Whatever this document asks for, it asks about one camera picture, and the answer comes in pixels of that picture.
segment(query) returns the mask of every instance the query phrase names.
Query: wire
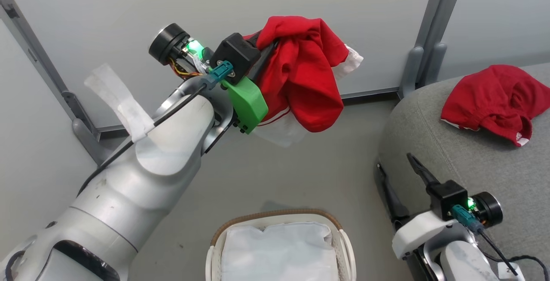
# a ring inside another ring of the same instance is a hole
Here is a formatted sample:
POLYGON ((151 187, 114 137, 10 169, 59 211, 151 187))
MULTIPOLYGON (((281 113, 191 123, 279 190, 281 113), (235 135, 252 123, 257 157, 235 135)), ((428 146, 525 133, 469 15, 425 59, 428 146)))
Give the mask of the wire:
MULTIPOLYGON (((173 109, 168 111, 165 115, 161 116, 161 118, 156 120, 153 123, 153 125, 155 127, 159 126, 161 123, 163 123, 168 118, 173 116, 176 112, 178 112, 185 105, 190 103, 204 89, 206 89, 206 84, 201 85, 201 87, 198 88, 197 91, 195 91, 195 93, 193 93, 192 95, 187 97, 183 102, 179 103, 176 107, 173 107, 173 109)), ((108 159, 106 159, 96 170, 94 170, 94 172, 88 178, 86 178, 86 181, 84 181, 84 183, 80 187, 80 189, 78 191, 78 194, 76 196, 78 197, 78 195, 80 195, 80 193, 82 193, 82 191, 84 191, 84 189, 86 189, 86 187, 88 186, 88 183, 90 183, 90 181, 92 181, 93 178, 95 178, 98 174, 100 174, 114 160, 116 160, 118 158, 118 156, 121 156, 124 152, 126 152, 126 150, 128 150, 133 144, 134 144, 134 142, 132 142, 132 141, 126 142, 126 144, 124 144, 124 146, 122 146, 112 156, 110 156, 108 159)))
MULTIPOLYGON (((502 260, 500 258, 496 258, 496 257, 488 254, 487 252, 481 251, 481 253, 483 253, 483 255, 485 255, 485 257, 487 257, 488 259, 490 259, 493 262, 502 262, 502 260)), ((511 262, 517 262, 517 261, 521 261, 521 260, 533 260, 535 262, 538 262, 538 264, 542 267, 542 273, 544 273, 544 281, 550 281, 550 276, 548 275, 548 269, 546 268, 546 265, 544 265, 544 263, 541 260, 539 260, 538 258, 536 258, 534 256, 530 256, 530 255, 520 255, 520 256, 514 256, 514 257, 511 257, 511 258, 508 259, 508 261, 511 261, 511 262)))
POLYGON ((12 266, 15 261, 25 254, 25 250, 17 251, 9 258, 8 264, 6 265, 6 281, 13 281, 12 275, 12 266))
POLYGON ((506 257, 504 256, 504 254, 501 252, 501 250, 499 248, 497 248, 497 246, 493 242, 493 240, 491 240, 491 238, 489 238, 489 236, 487 236, 487 234, 485 233, 485 230, 480 228, 480 229, 477 230, 477 232, 485 239, 485 241, 489 244, 489 246, 491 246, 491 248, 493 248, 493 250, 495 250, 495 252, 497 252, 497 254, 501 257, 502 261, 506 264, 506 266, 508 266, 510 271, 514 275, 517 275, 517 272, 515 271, 514 267, 512 267, 512 265, 510 264, 510 261, 508 261, 506 259, 506 257))
POLYGON ((170 68, 174 71, 174 73, 178 77, 183 77, 183 79, 186 79, 184 77, 195 77, 195 76, 202 75, 201 73, 198 73, 198 72, 182 72, 179 69, 177 69, 176 63, 173 60, 173 58, 168 58, 168 59, 170 60, 170 68))

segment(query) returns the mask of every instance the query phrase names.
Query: green 3d-printed part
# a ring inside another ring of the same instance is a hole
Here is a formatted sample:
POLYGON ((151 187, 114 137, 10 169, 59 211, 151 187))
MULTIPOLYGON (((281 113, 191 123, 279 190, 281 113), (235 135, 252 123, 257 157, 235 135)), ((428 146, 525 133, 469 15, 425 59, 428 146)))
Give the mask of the green 3d-printed part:
POLYGON ((267 115, 267 104, 260 88, 247 77, 243 77, 236 85, 222 80, 222 85, 227 88, 237 113, 239 128, 250 134, 267 115))

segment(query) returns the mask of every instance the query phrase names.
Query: green led light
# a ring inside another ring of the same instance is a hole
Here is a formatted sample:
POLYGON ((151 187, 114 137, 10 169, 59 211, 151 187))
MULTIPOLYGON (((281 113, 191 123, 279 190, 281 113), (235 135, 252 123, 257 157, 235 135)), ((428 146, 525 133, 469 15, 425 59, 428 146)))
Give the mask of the green led light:
POLYGON ((204 47, 197 40, 191 40, 186 47, 191 53, 197 54, 197 56, 202 60, 202 50, 204 47))
POLYGON ((474 200, 471 197, 468 197, 468 209, 474 210, 475 207, 476 207, 476 202, 474 202, 474 200))

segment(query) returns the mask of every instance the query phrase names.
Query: black cable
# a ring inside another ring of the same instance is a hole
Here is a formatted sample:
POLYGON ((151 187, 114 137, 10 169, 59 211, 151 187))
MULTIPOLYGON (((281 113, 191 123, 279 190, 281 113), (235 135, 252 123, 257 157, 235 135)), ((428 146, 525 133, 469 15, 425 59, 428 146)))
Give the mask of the black cable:
POLYGON ((25 250, 17 251, 9 258, 8 264, 6 265, 6 281, 13 281, 12 275, 12 266, 17 261, 18 258, 25 254, 25 250))
POLYGON ((501 250, 499 248, 497 248, 497 246, 493 242, 493 240, 491 240, 491 238, 489 238, 489 236, 487 236, 487 234, 485 233, 485 230, 480 228, 480 229, 477 230, 477 232, 485 239, 485 241, 489 244, 489 246, 491 246, 491 248, 493 248, 493 250, 495 250, 495 252, 497 252, 497 254, 501 257, 502 261, 506 264, 506 266, 508 266, 510 271, 514 275, 517 275, 517 272, 515 271, 514 267, 512 267, 512 265, 510 264, 510 261, 508 261, 506 259, 506 257, 504 256, 504 254, 501 252, 501 250))
MULTIPOLYGON (((502 262, 502 260, 500 258, 496 258, 496 257, 488 254, 487 252, 481 251, 481 253, 483 253, 483 255, 485 255, 485 257, 487 257, 488 259, 490 259, 493 262, 502 262)), ((533 261, 537 262, 542 267, 542 273, 544 274, 544 281, 550 281, 550 275, 548 275, 548 268, 546 268, 546 265, 544 265, 544 263, 541 260, 539 260, 538 258, 536 258, 534 256, 530 256, 530 255, 520 255, 520 256, 514 256, 514 257, 511 257, 511 258, 508 259, 508 261, 511 261, 511 262, 517 262, 517 261, 521 261, 521 260, 533 260, 533 261)))
MULTIPOLYGON (((173 116, 181 108, 183 108, 185 105, 190 103, 204 89, 206 89, 206 84, 201 85, 201 87, 198 88, 197 91, 195 91, 195 93, 193 93, 191 96, 187 97, 183 102, 179 103, 176 107, 173 107, 173 109, 170 110, 169 112, 167 112, 165 115, 161 116, 161 118, 156 120, 153 123, 153 125, 155 127, 157 127, 161 123, 163 123, 164 121, 168 120, 171 116, 173 116)), ((82 193, 82 191, 84 191, 84 189, 86 189, 86 187, 88 186, 88 183, 90 183, 90 181, 92 181, 93 178, 95 178, 98 174, 100 174, 114 160, 116 160, 118 158, 118 156, 121 156, 122 153, 126 152, 126 150, 128 150, 128 148, 130 148, 133 144, 134 144, 134 142, 132 142, 132 141, 127 142, 126 144, 124 144, 124 146, 122 146, 122 148, 117 150, 115 152, 115 154, 113 154, 108 159, 106 159, 96 170, 94 170, 94 172, 88 178, 86 178, 86 181, 84 181, 84 183, 80 187, 80 189, 78 191, 78 194, 76 196, 78 197, 78 195, 80 195, 80 193, 82 193)))

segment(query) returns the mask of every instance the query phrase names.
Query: yellow wire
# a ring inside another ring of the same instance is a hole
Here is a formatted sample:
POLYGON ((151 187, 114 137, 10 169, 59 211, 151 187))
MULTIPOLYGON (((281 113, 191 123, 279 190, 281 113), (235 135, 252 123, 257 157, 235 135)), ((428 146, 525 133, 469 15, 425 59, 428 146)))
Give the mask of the yellow wire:
POLYGON ((173 70, 178 74, 178 75, 182 75, 182 76, 200 76, 199 73, 189 73, 189 72, 181 72, 177 69, 177 67, 175 66, 175 61, 173 60, 173 58, 169 58, 172 66, 173 66, 173 70))

